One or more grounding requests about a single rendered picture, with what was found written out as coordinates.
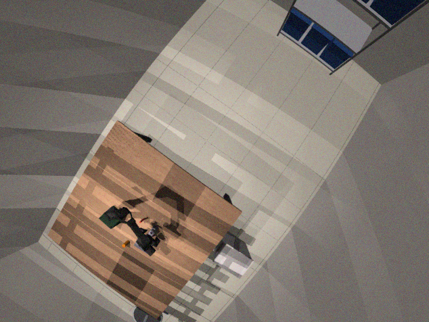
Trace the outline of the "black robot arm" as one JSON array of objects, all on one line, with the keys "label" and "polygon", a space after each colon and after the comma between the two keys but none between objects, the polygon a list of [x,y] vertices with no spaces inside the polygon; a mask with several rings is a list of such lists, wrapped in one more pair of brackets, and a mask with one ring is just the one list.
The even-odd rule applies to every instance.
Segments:
[{"label": "black robot arm", "polygon": [[[131,218],[129,221],[122,221],[123,218],[125,218],[126,215],[130,214]],[[138,244],[138,246],[140,248],[143,249],[144,252],[147,252],[147,254],[149,256],[151,256],[156,250],[151,246],[152,240],[150,239],[150,237],[144,235],[141,231],[141,229],[139,228],[139,226],[136,223],[136,220],[132,217],[131,211],[128,210],[127,208],[123,207],[122,209],[118,210],[114,207],[111,207],[110,209],[108,209],[106,212],[104,212],[104,215],[107,217],[107,219],[109,221],[117,218],[120,222],[122,222],[123,224],[127,224],[132,231],[134,232],[134,234],[138,237],[138,240],[136,241],[136,243]]]}]

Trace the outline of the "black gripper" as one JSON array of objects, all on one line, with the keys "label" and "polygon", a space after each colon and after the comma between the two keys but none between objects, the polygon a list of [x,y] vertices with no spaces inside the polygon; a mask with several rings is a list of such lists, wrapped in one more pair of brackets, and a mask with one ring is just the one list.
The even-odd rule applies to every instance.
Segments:
[{"label": "black gripper", "polygon": [[[140,229],[141,229],[141,231],[142,231],[142,233],[144,234],[145,232],[147,232],[147,230],[146,229],[144,229],[144,228],[141,228],[140,227]],[[144,234],[145,235],[145,234]],[[146,236],[148,236],[148,237],[150,237],[150,239],[152,240],[152,242],[153,242],[153,246],[155,246],[155,247],[157,247],[158,246],[158,244],[160,243],[160,240],[158,239],[158,237],[156,236],[156,239],[153,239],[150,235],[148,235],[148,234],[146,234]]]}]

